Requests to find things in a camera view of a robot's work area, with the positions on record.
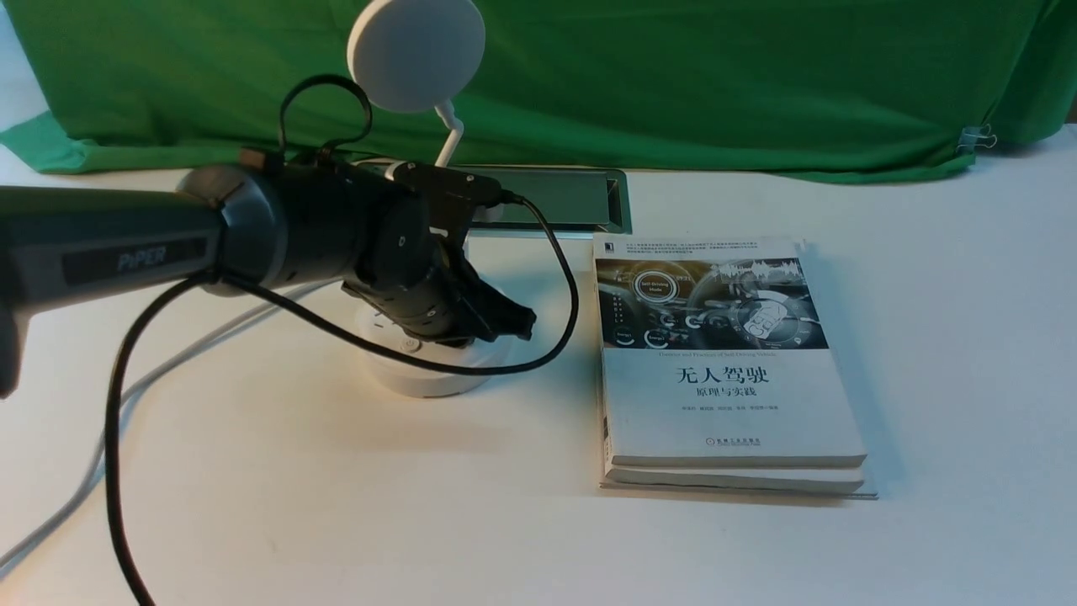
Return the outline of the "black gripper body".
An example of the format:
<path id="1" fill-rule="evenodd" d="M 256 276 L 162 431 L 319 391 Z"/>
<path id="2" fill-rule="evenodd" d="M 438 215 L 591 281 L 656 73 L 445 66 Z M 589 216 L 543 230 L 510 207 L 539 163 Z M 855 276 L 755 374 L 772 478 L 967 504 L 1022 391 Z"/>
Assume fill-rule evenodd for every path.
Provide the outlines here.
<path id="1" fill-rule="evenodd" d="M 416 340 L 462 348 L 507 333 L 496 311 L 499 292 L 484 283 L 463 248 L 426 227 L 379 231 L 342 279 L 342 291 Z"/>

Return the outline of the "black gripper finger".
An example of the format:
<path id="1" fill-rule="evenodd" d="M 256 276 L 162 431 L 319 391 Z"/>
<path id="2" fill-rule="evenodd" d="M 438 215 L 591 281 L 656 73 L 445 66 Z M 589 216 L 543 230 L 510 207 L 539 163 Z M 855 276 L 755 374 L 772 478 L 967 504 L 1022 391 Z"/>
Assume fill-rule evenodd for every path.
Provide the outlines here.
<path id="1" fill-rule="evenodd" d="M 496 338 L 512 335 L 519 340 L 531 340 L 536 314 L 530 307 L 509 299 L 499 288 L 485 288 L 481 299 L 482 321 Z"/>

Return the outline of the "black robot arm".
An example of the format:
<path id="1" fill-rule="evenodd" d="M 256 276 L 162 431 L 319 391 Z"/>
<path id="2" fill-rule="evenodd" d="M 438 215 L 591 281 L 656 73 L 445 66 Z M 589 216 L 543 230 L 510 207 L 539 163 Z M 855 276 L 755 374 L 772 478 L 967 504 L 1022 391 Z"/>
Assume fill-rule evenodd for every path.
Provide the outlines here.
<path id="1" fill-rule="evenodd" d="M 463 241 L 495 180 L 420 166 L 434 189 L 347 164 L 201 167 L 173 192 L 3 187 L 3 396 L 31 318 L 211 272 L 263 288 L 340 280 L 416 340 L 528 340 L 534 311 L 485 283 Z"/>

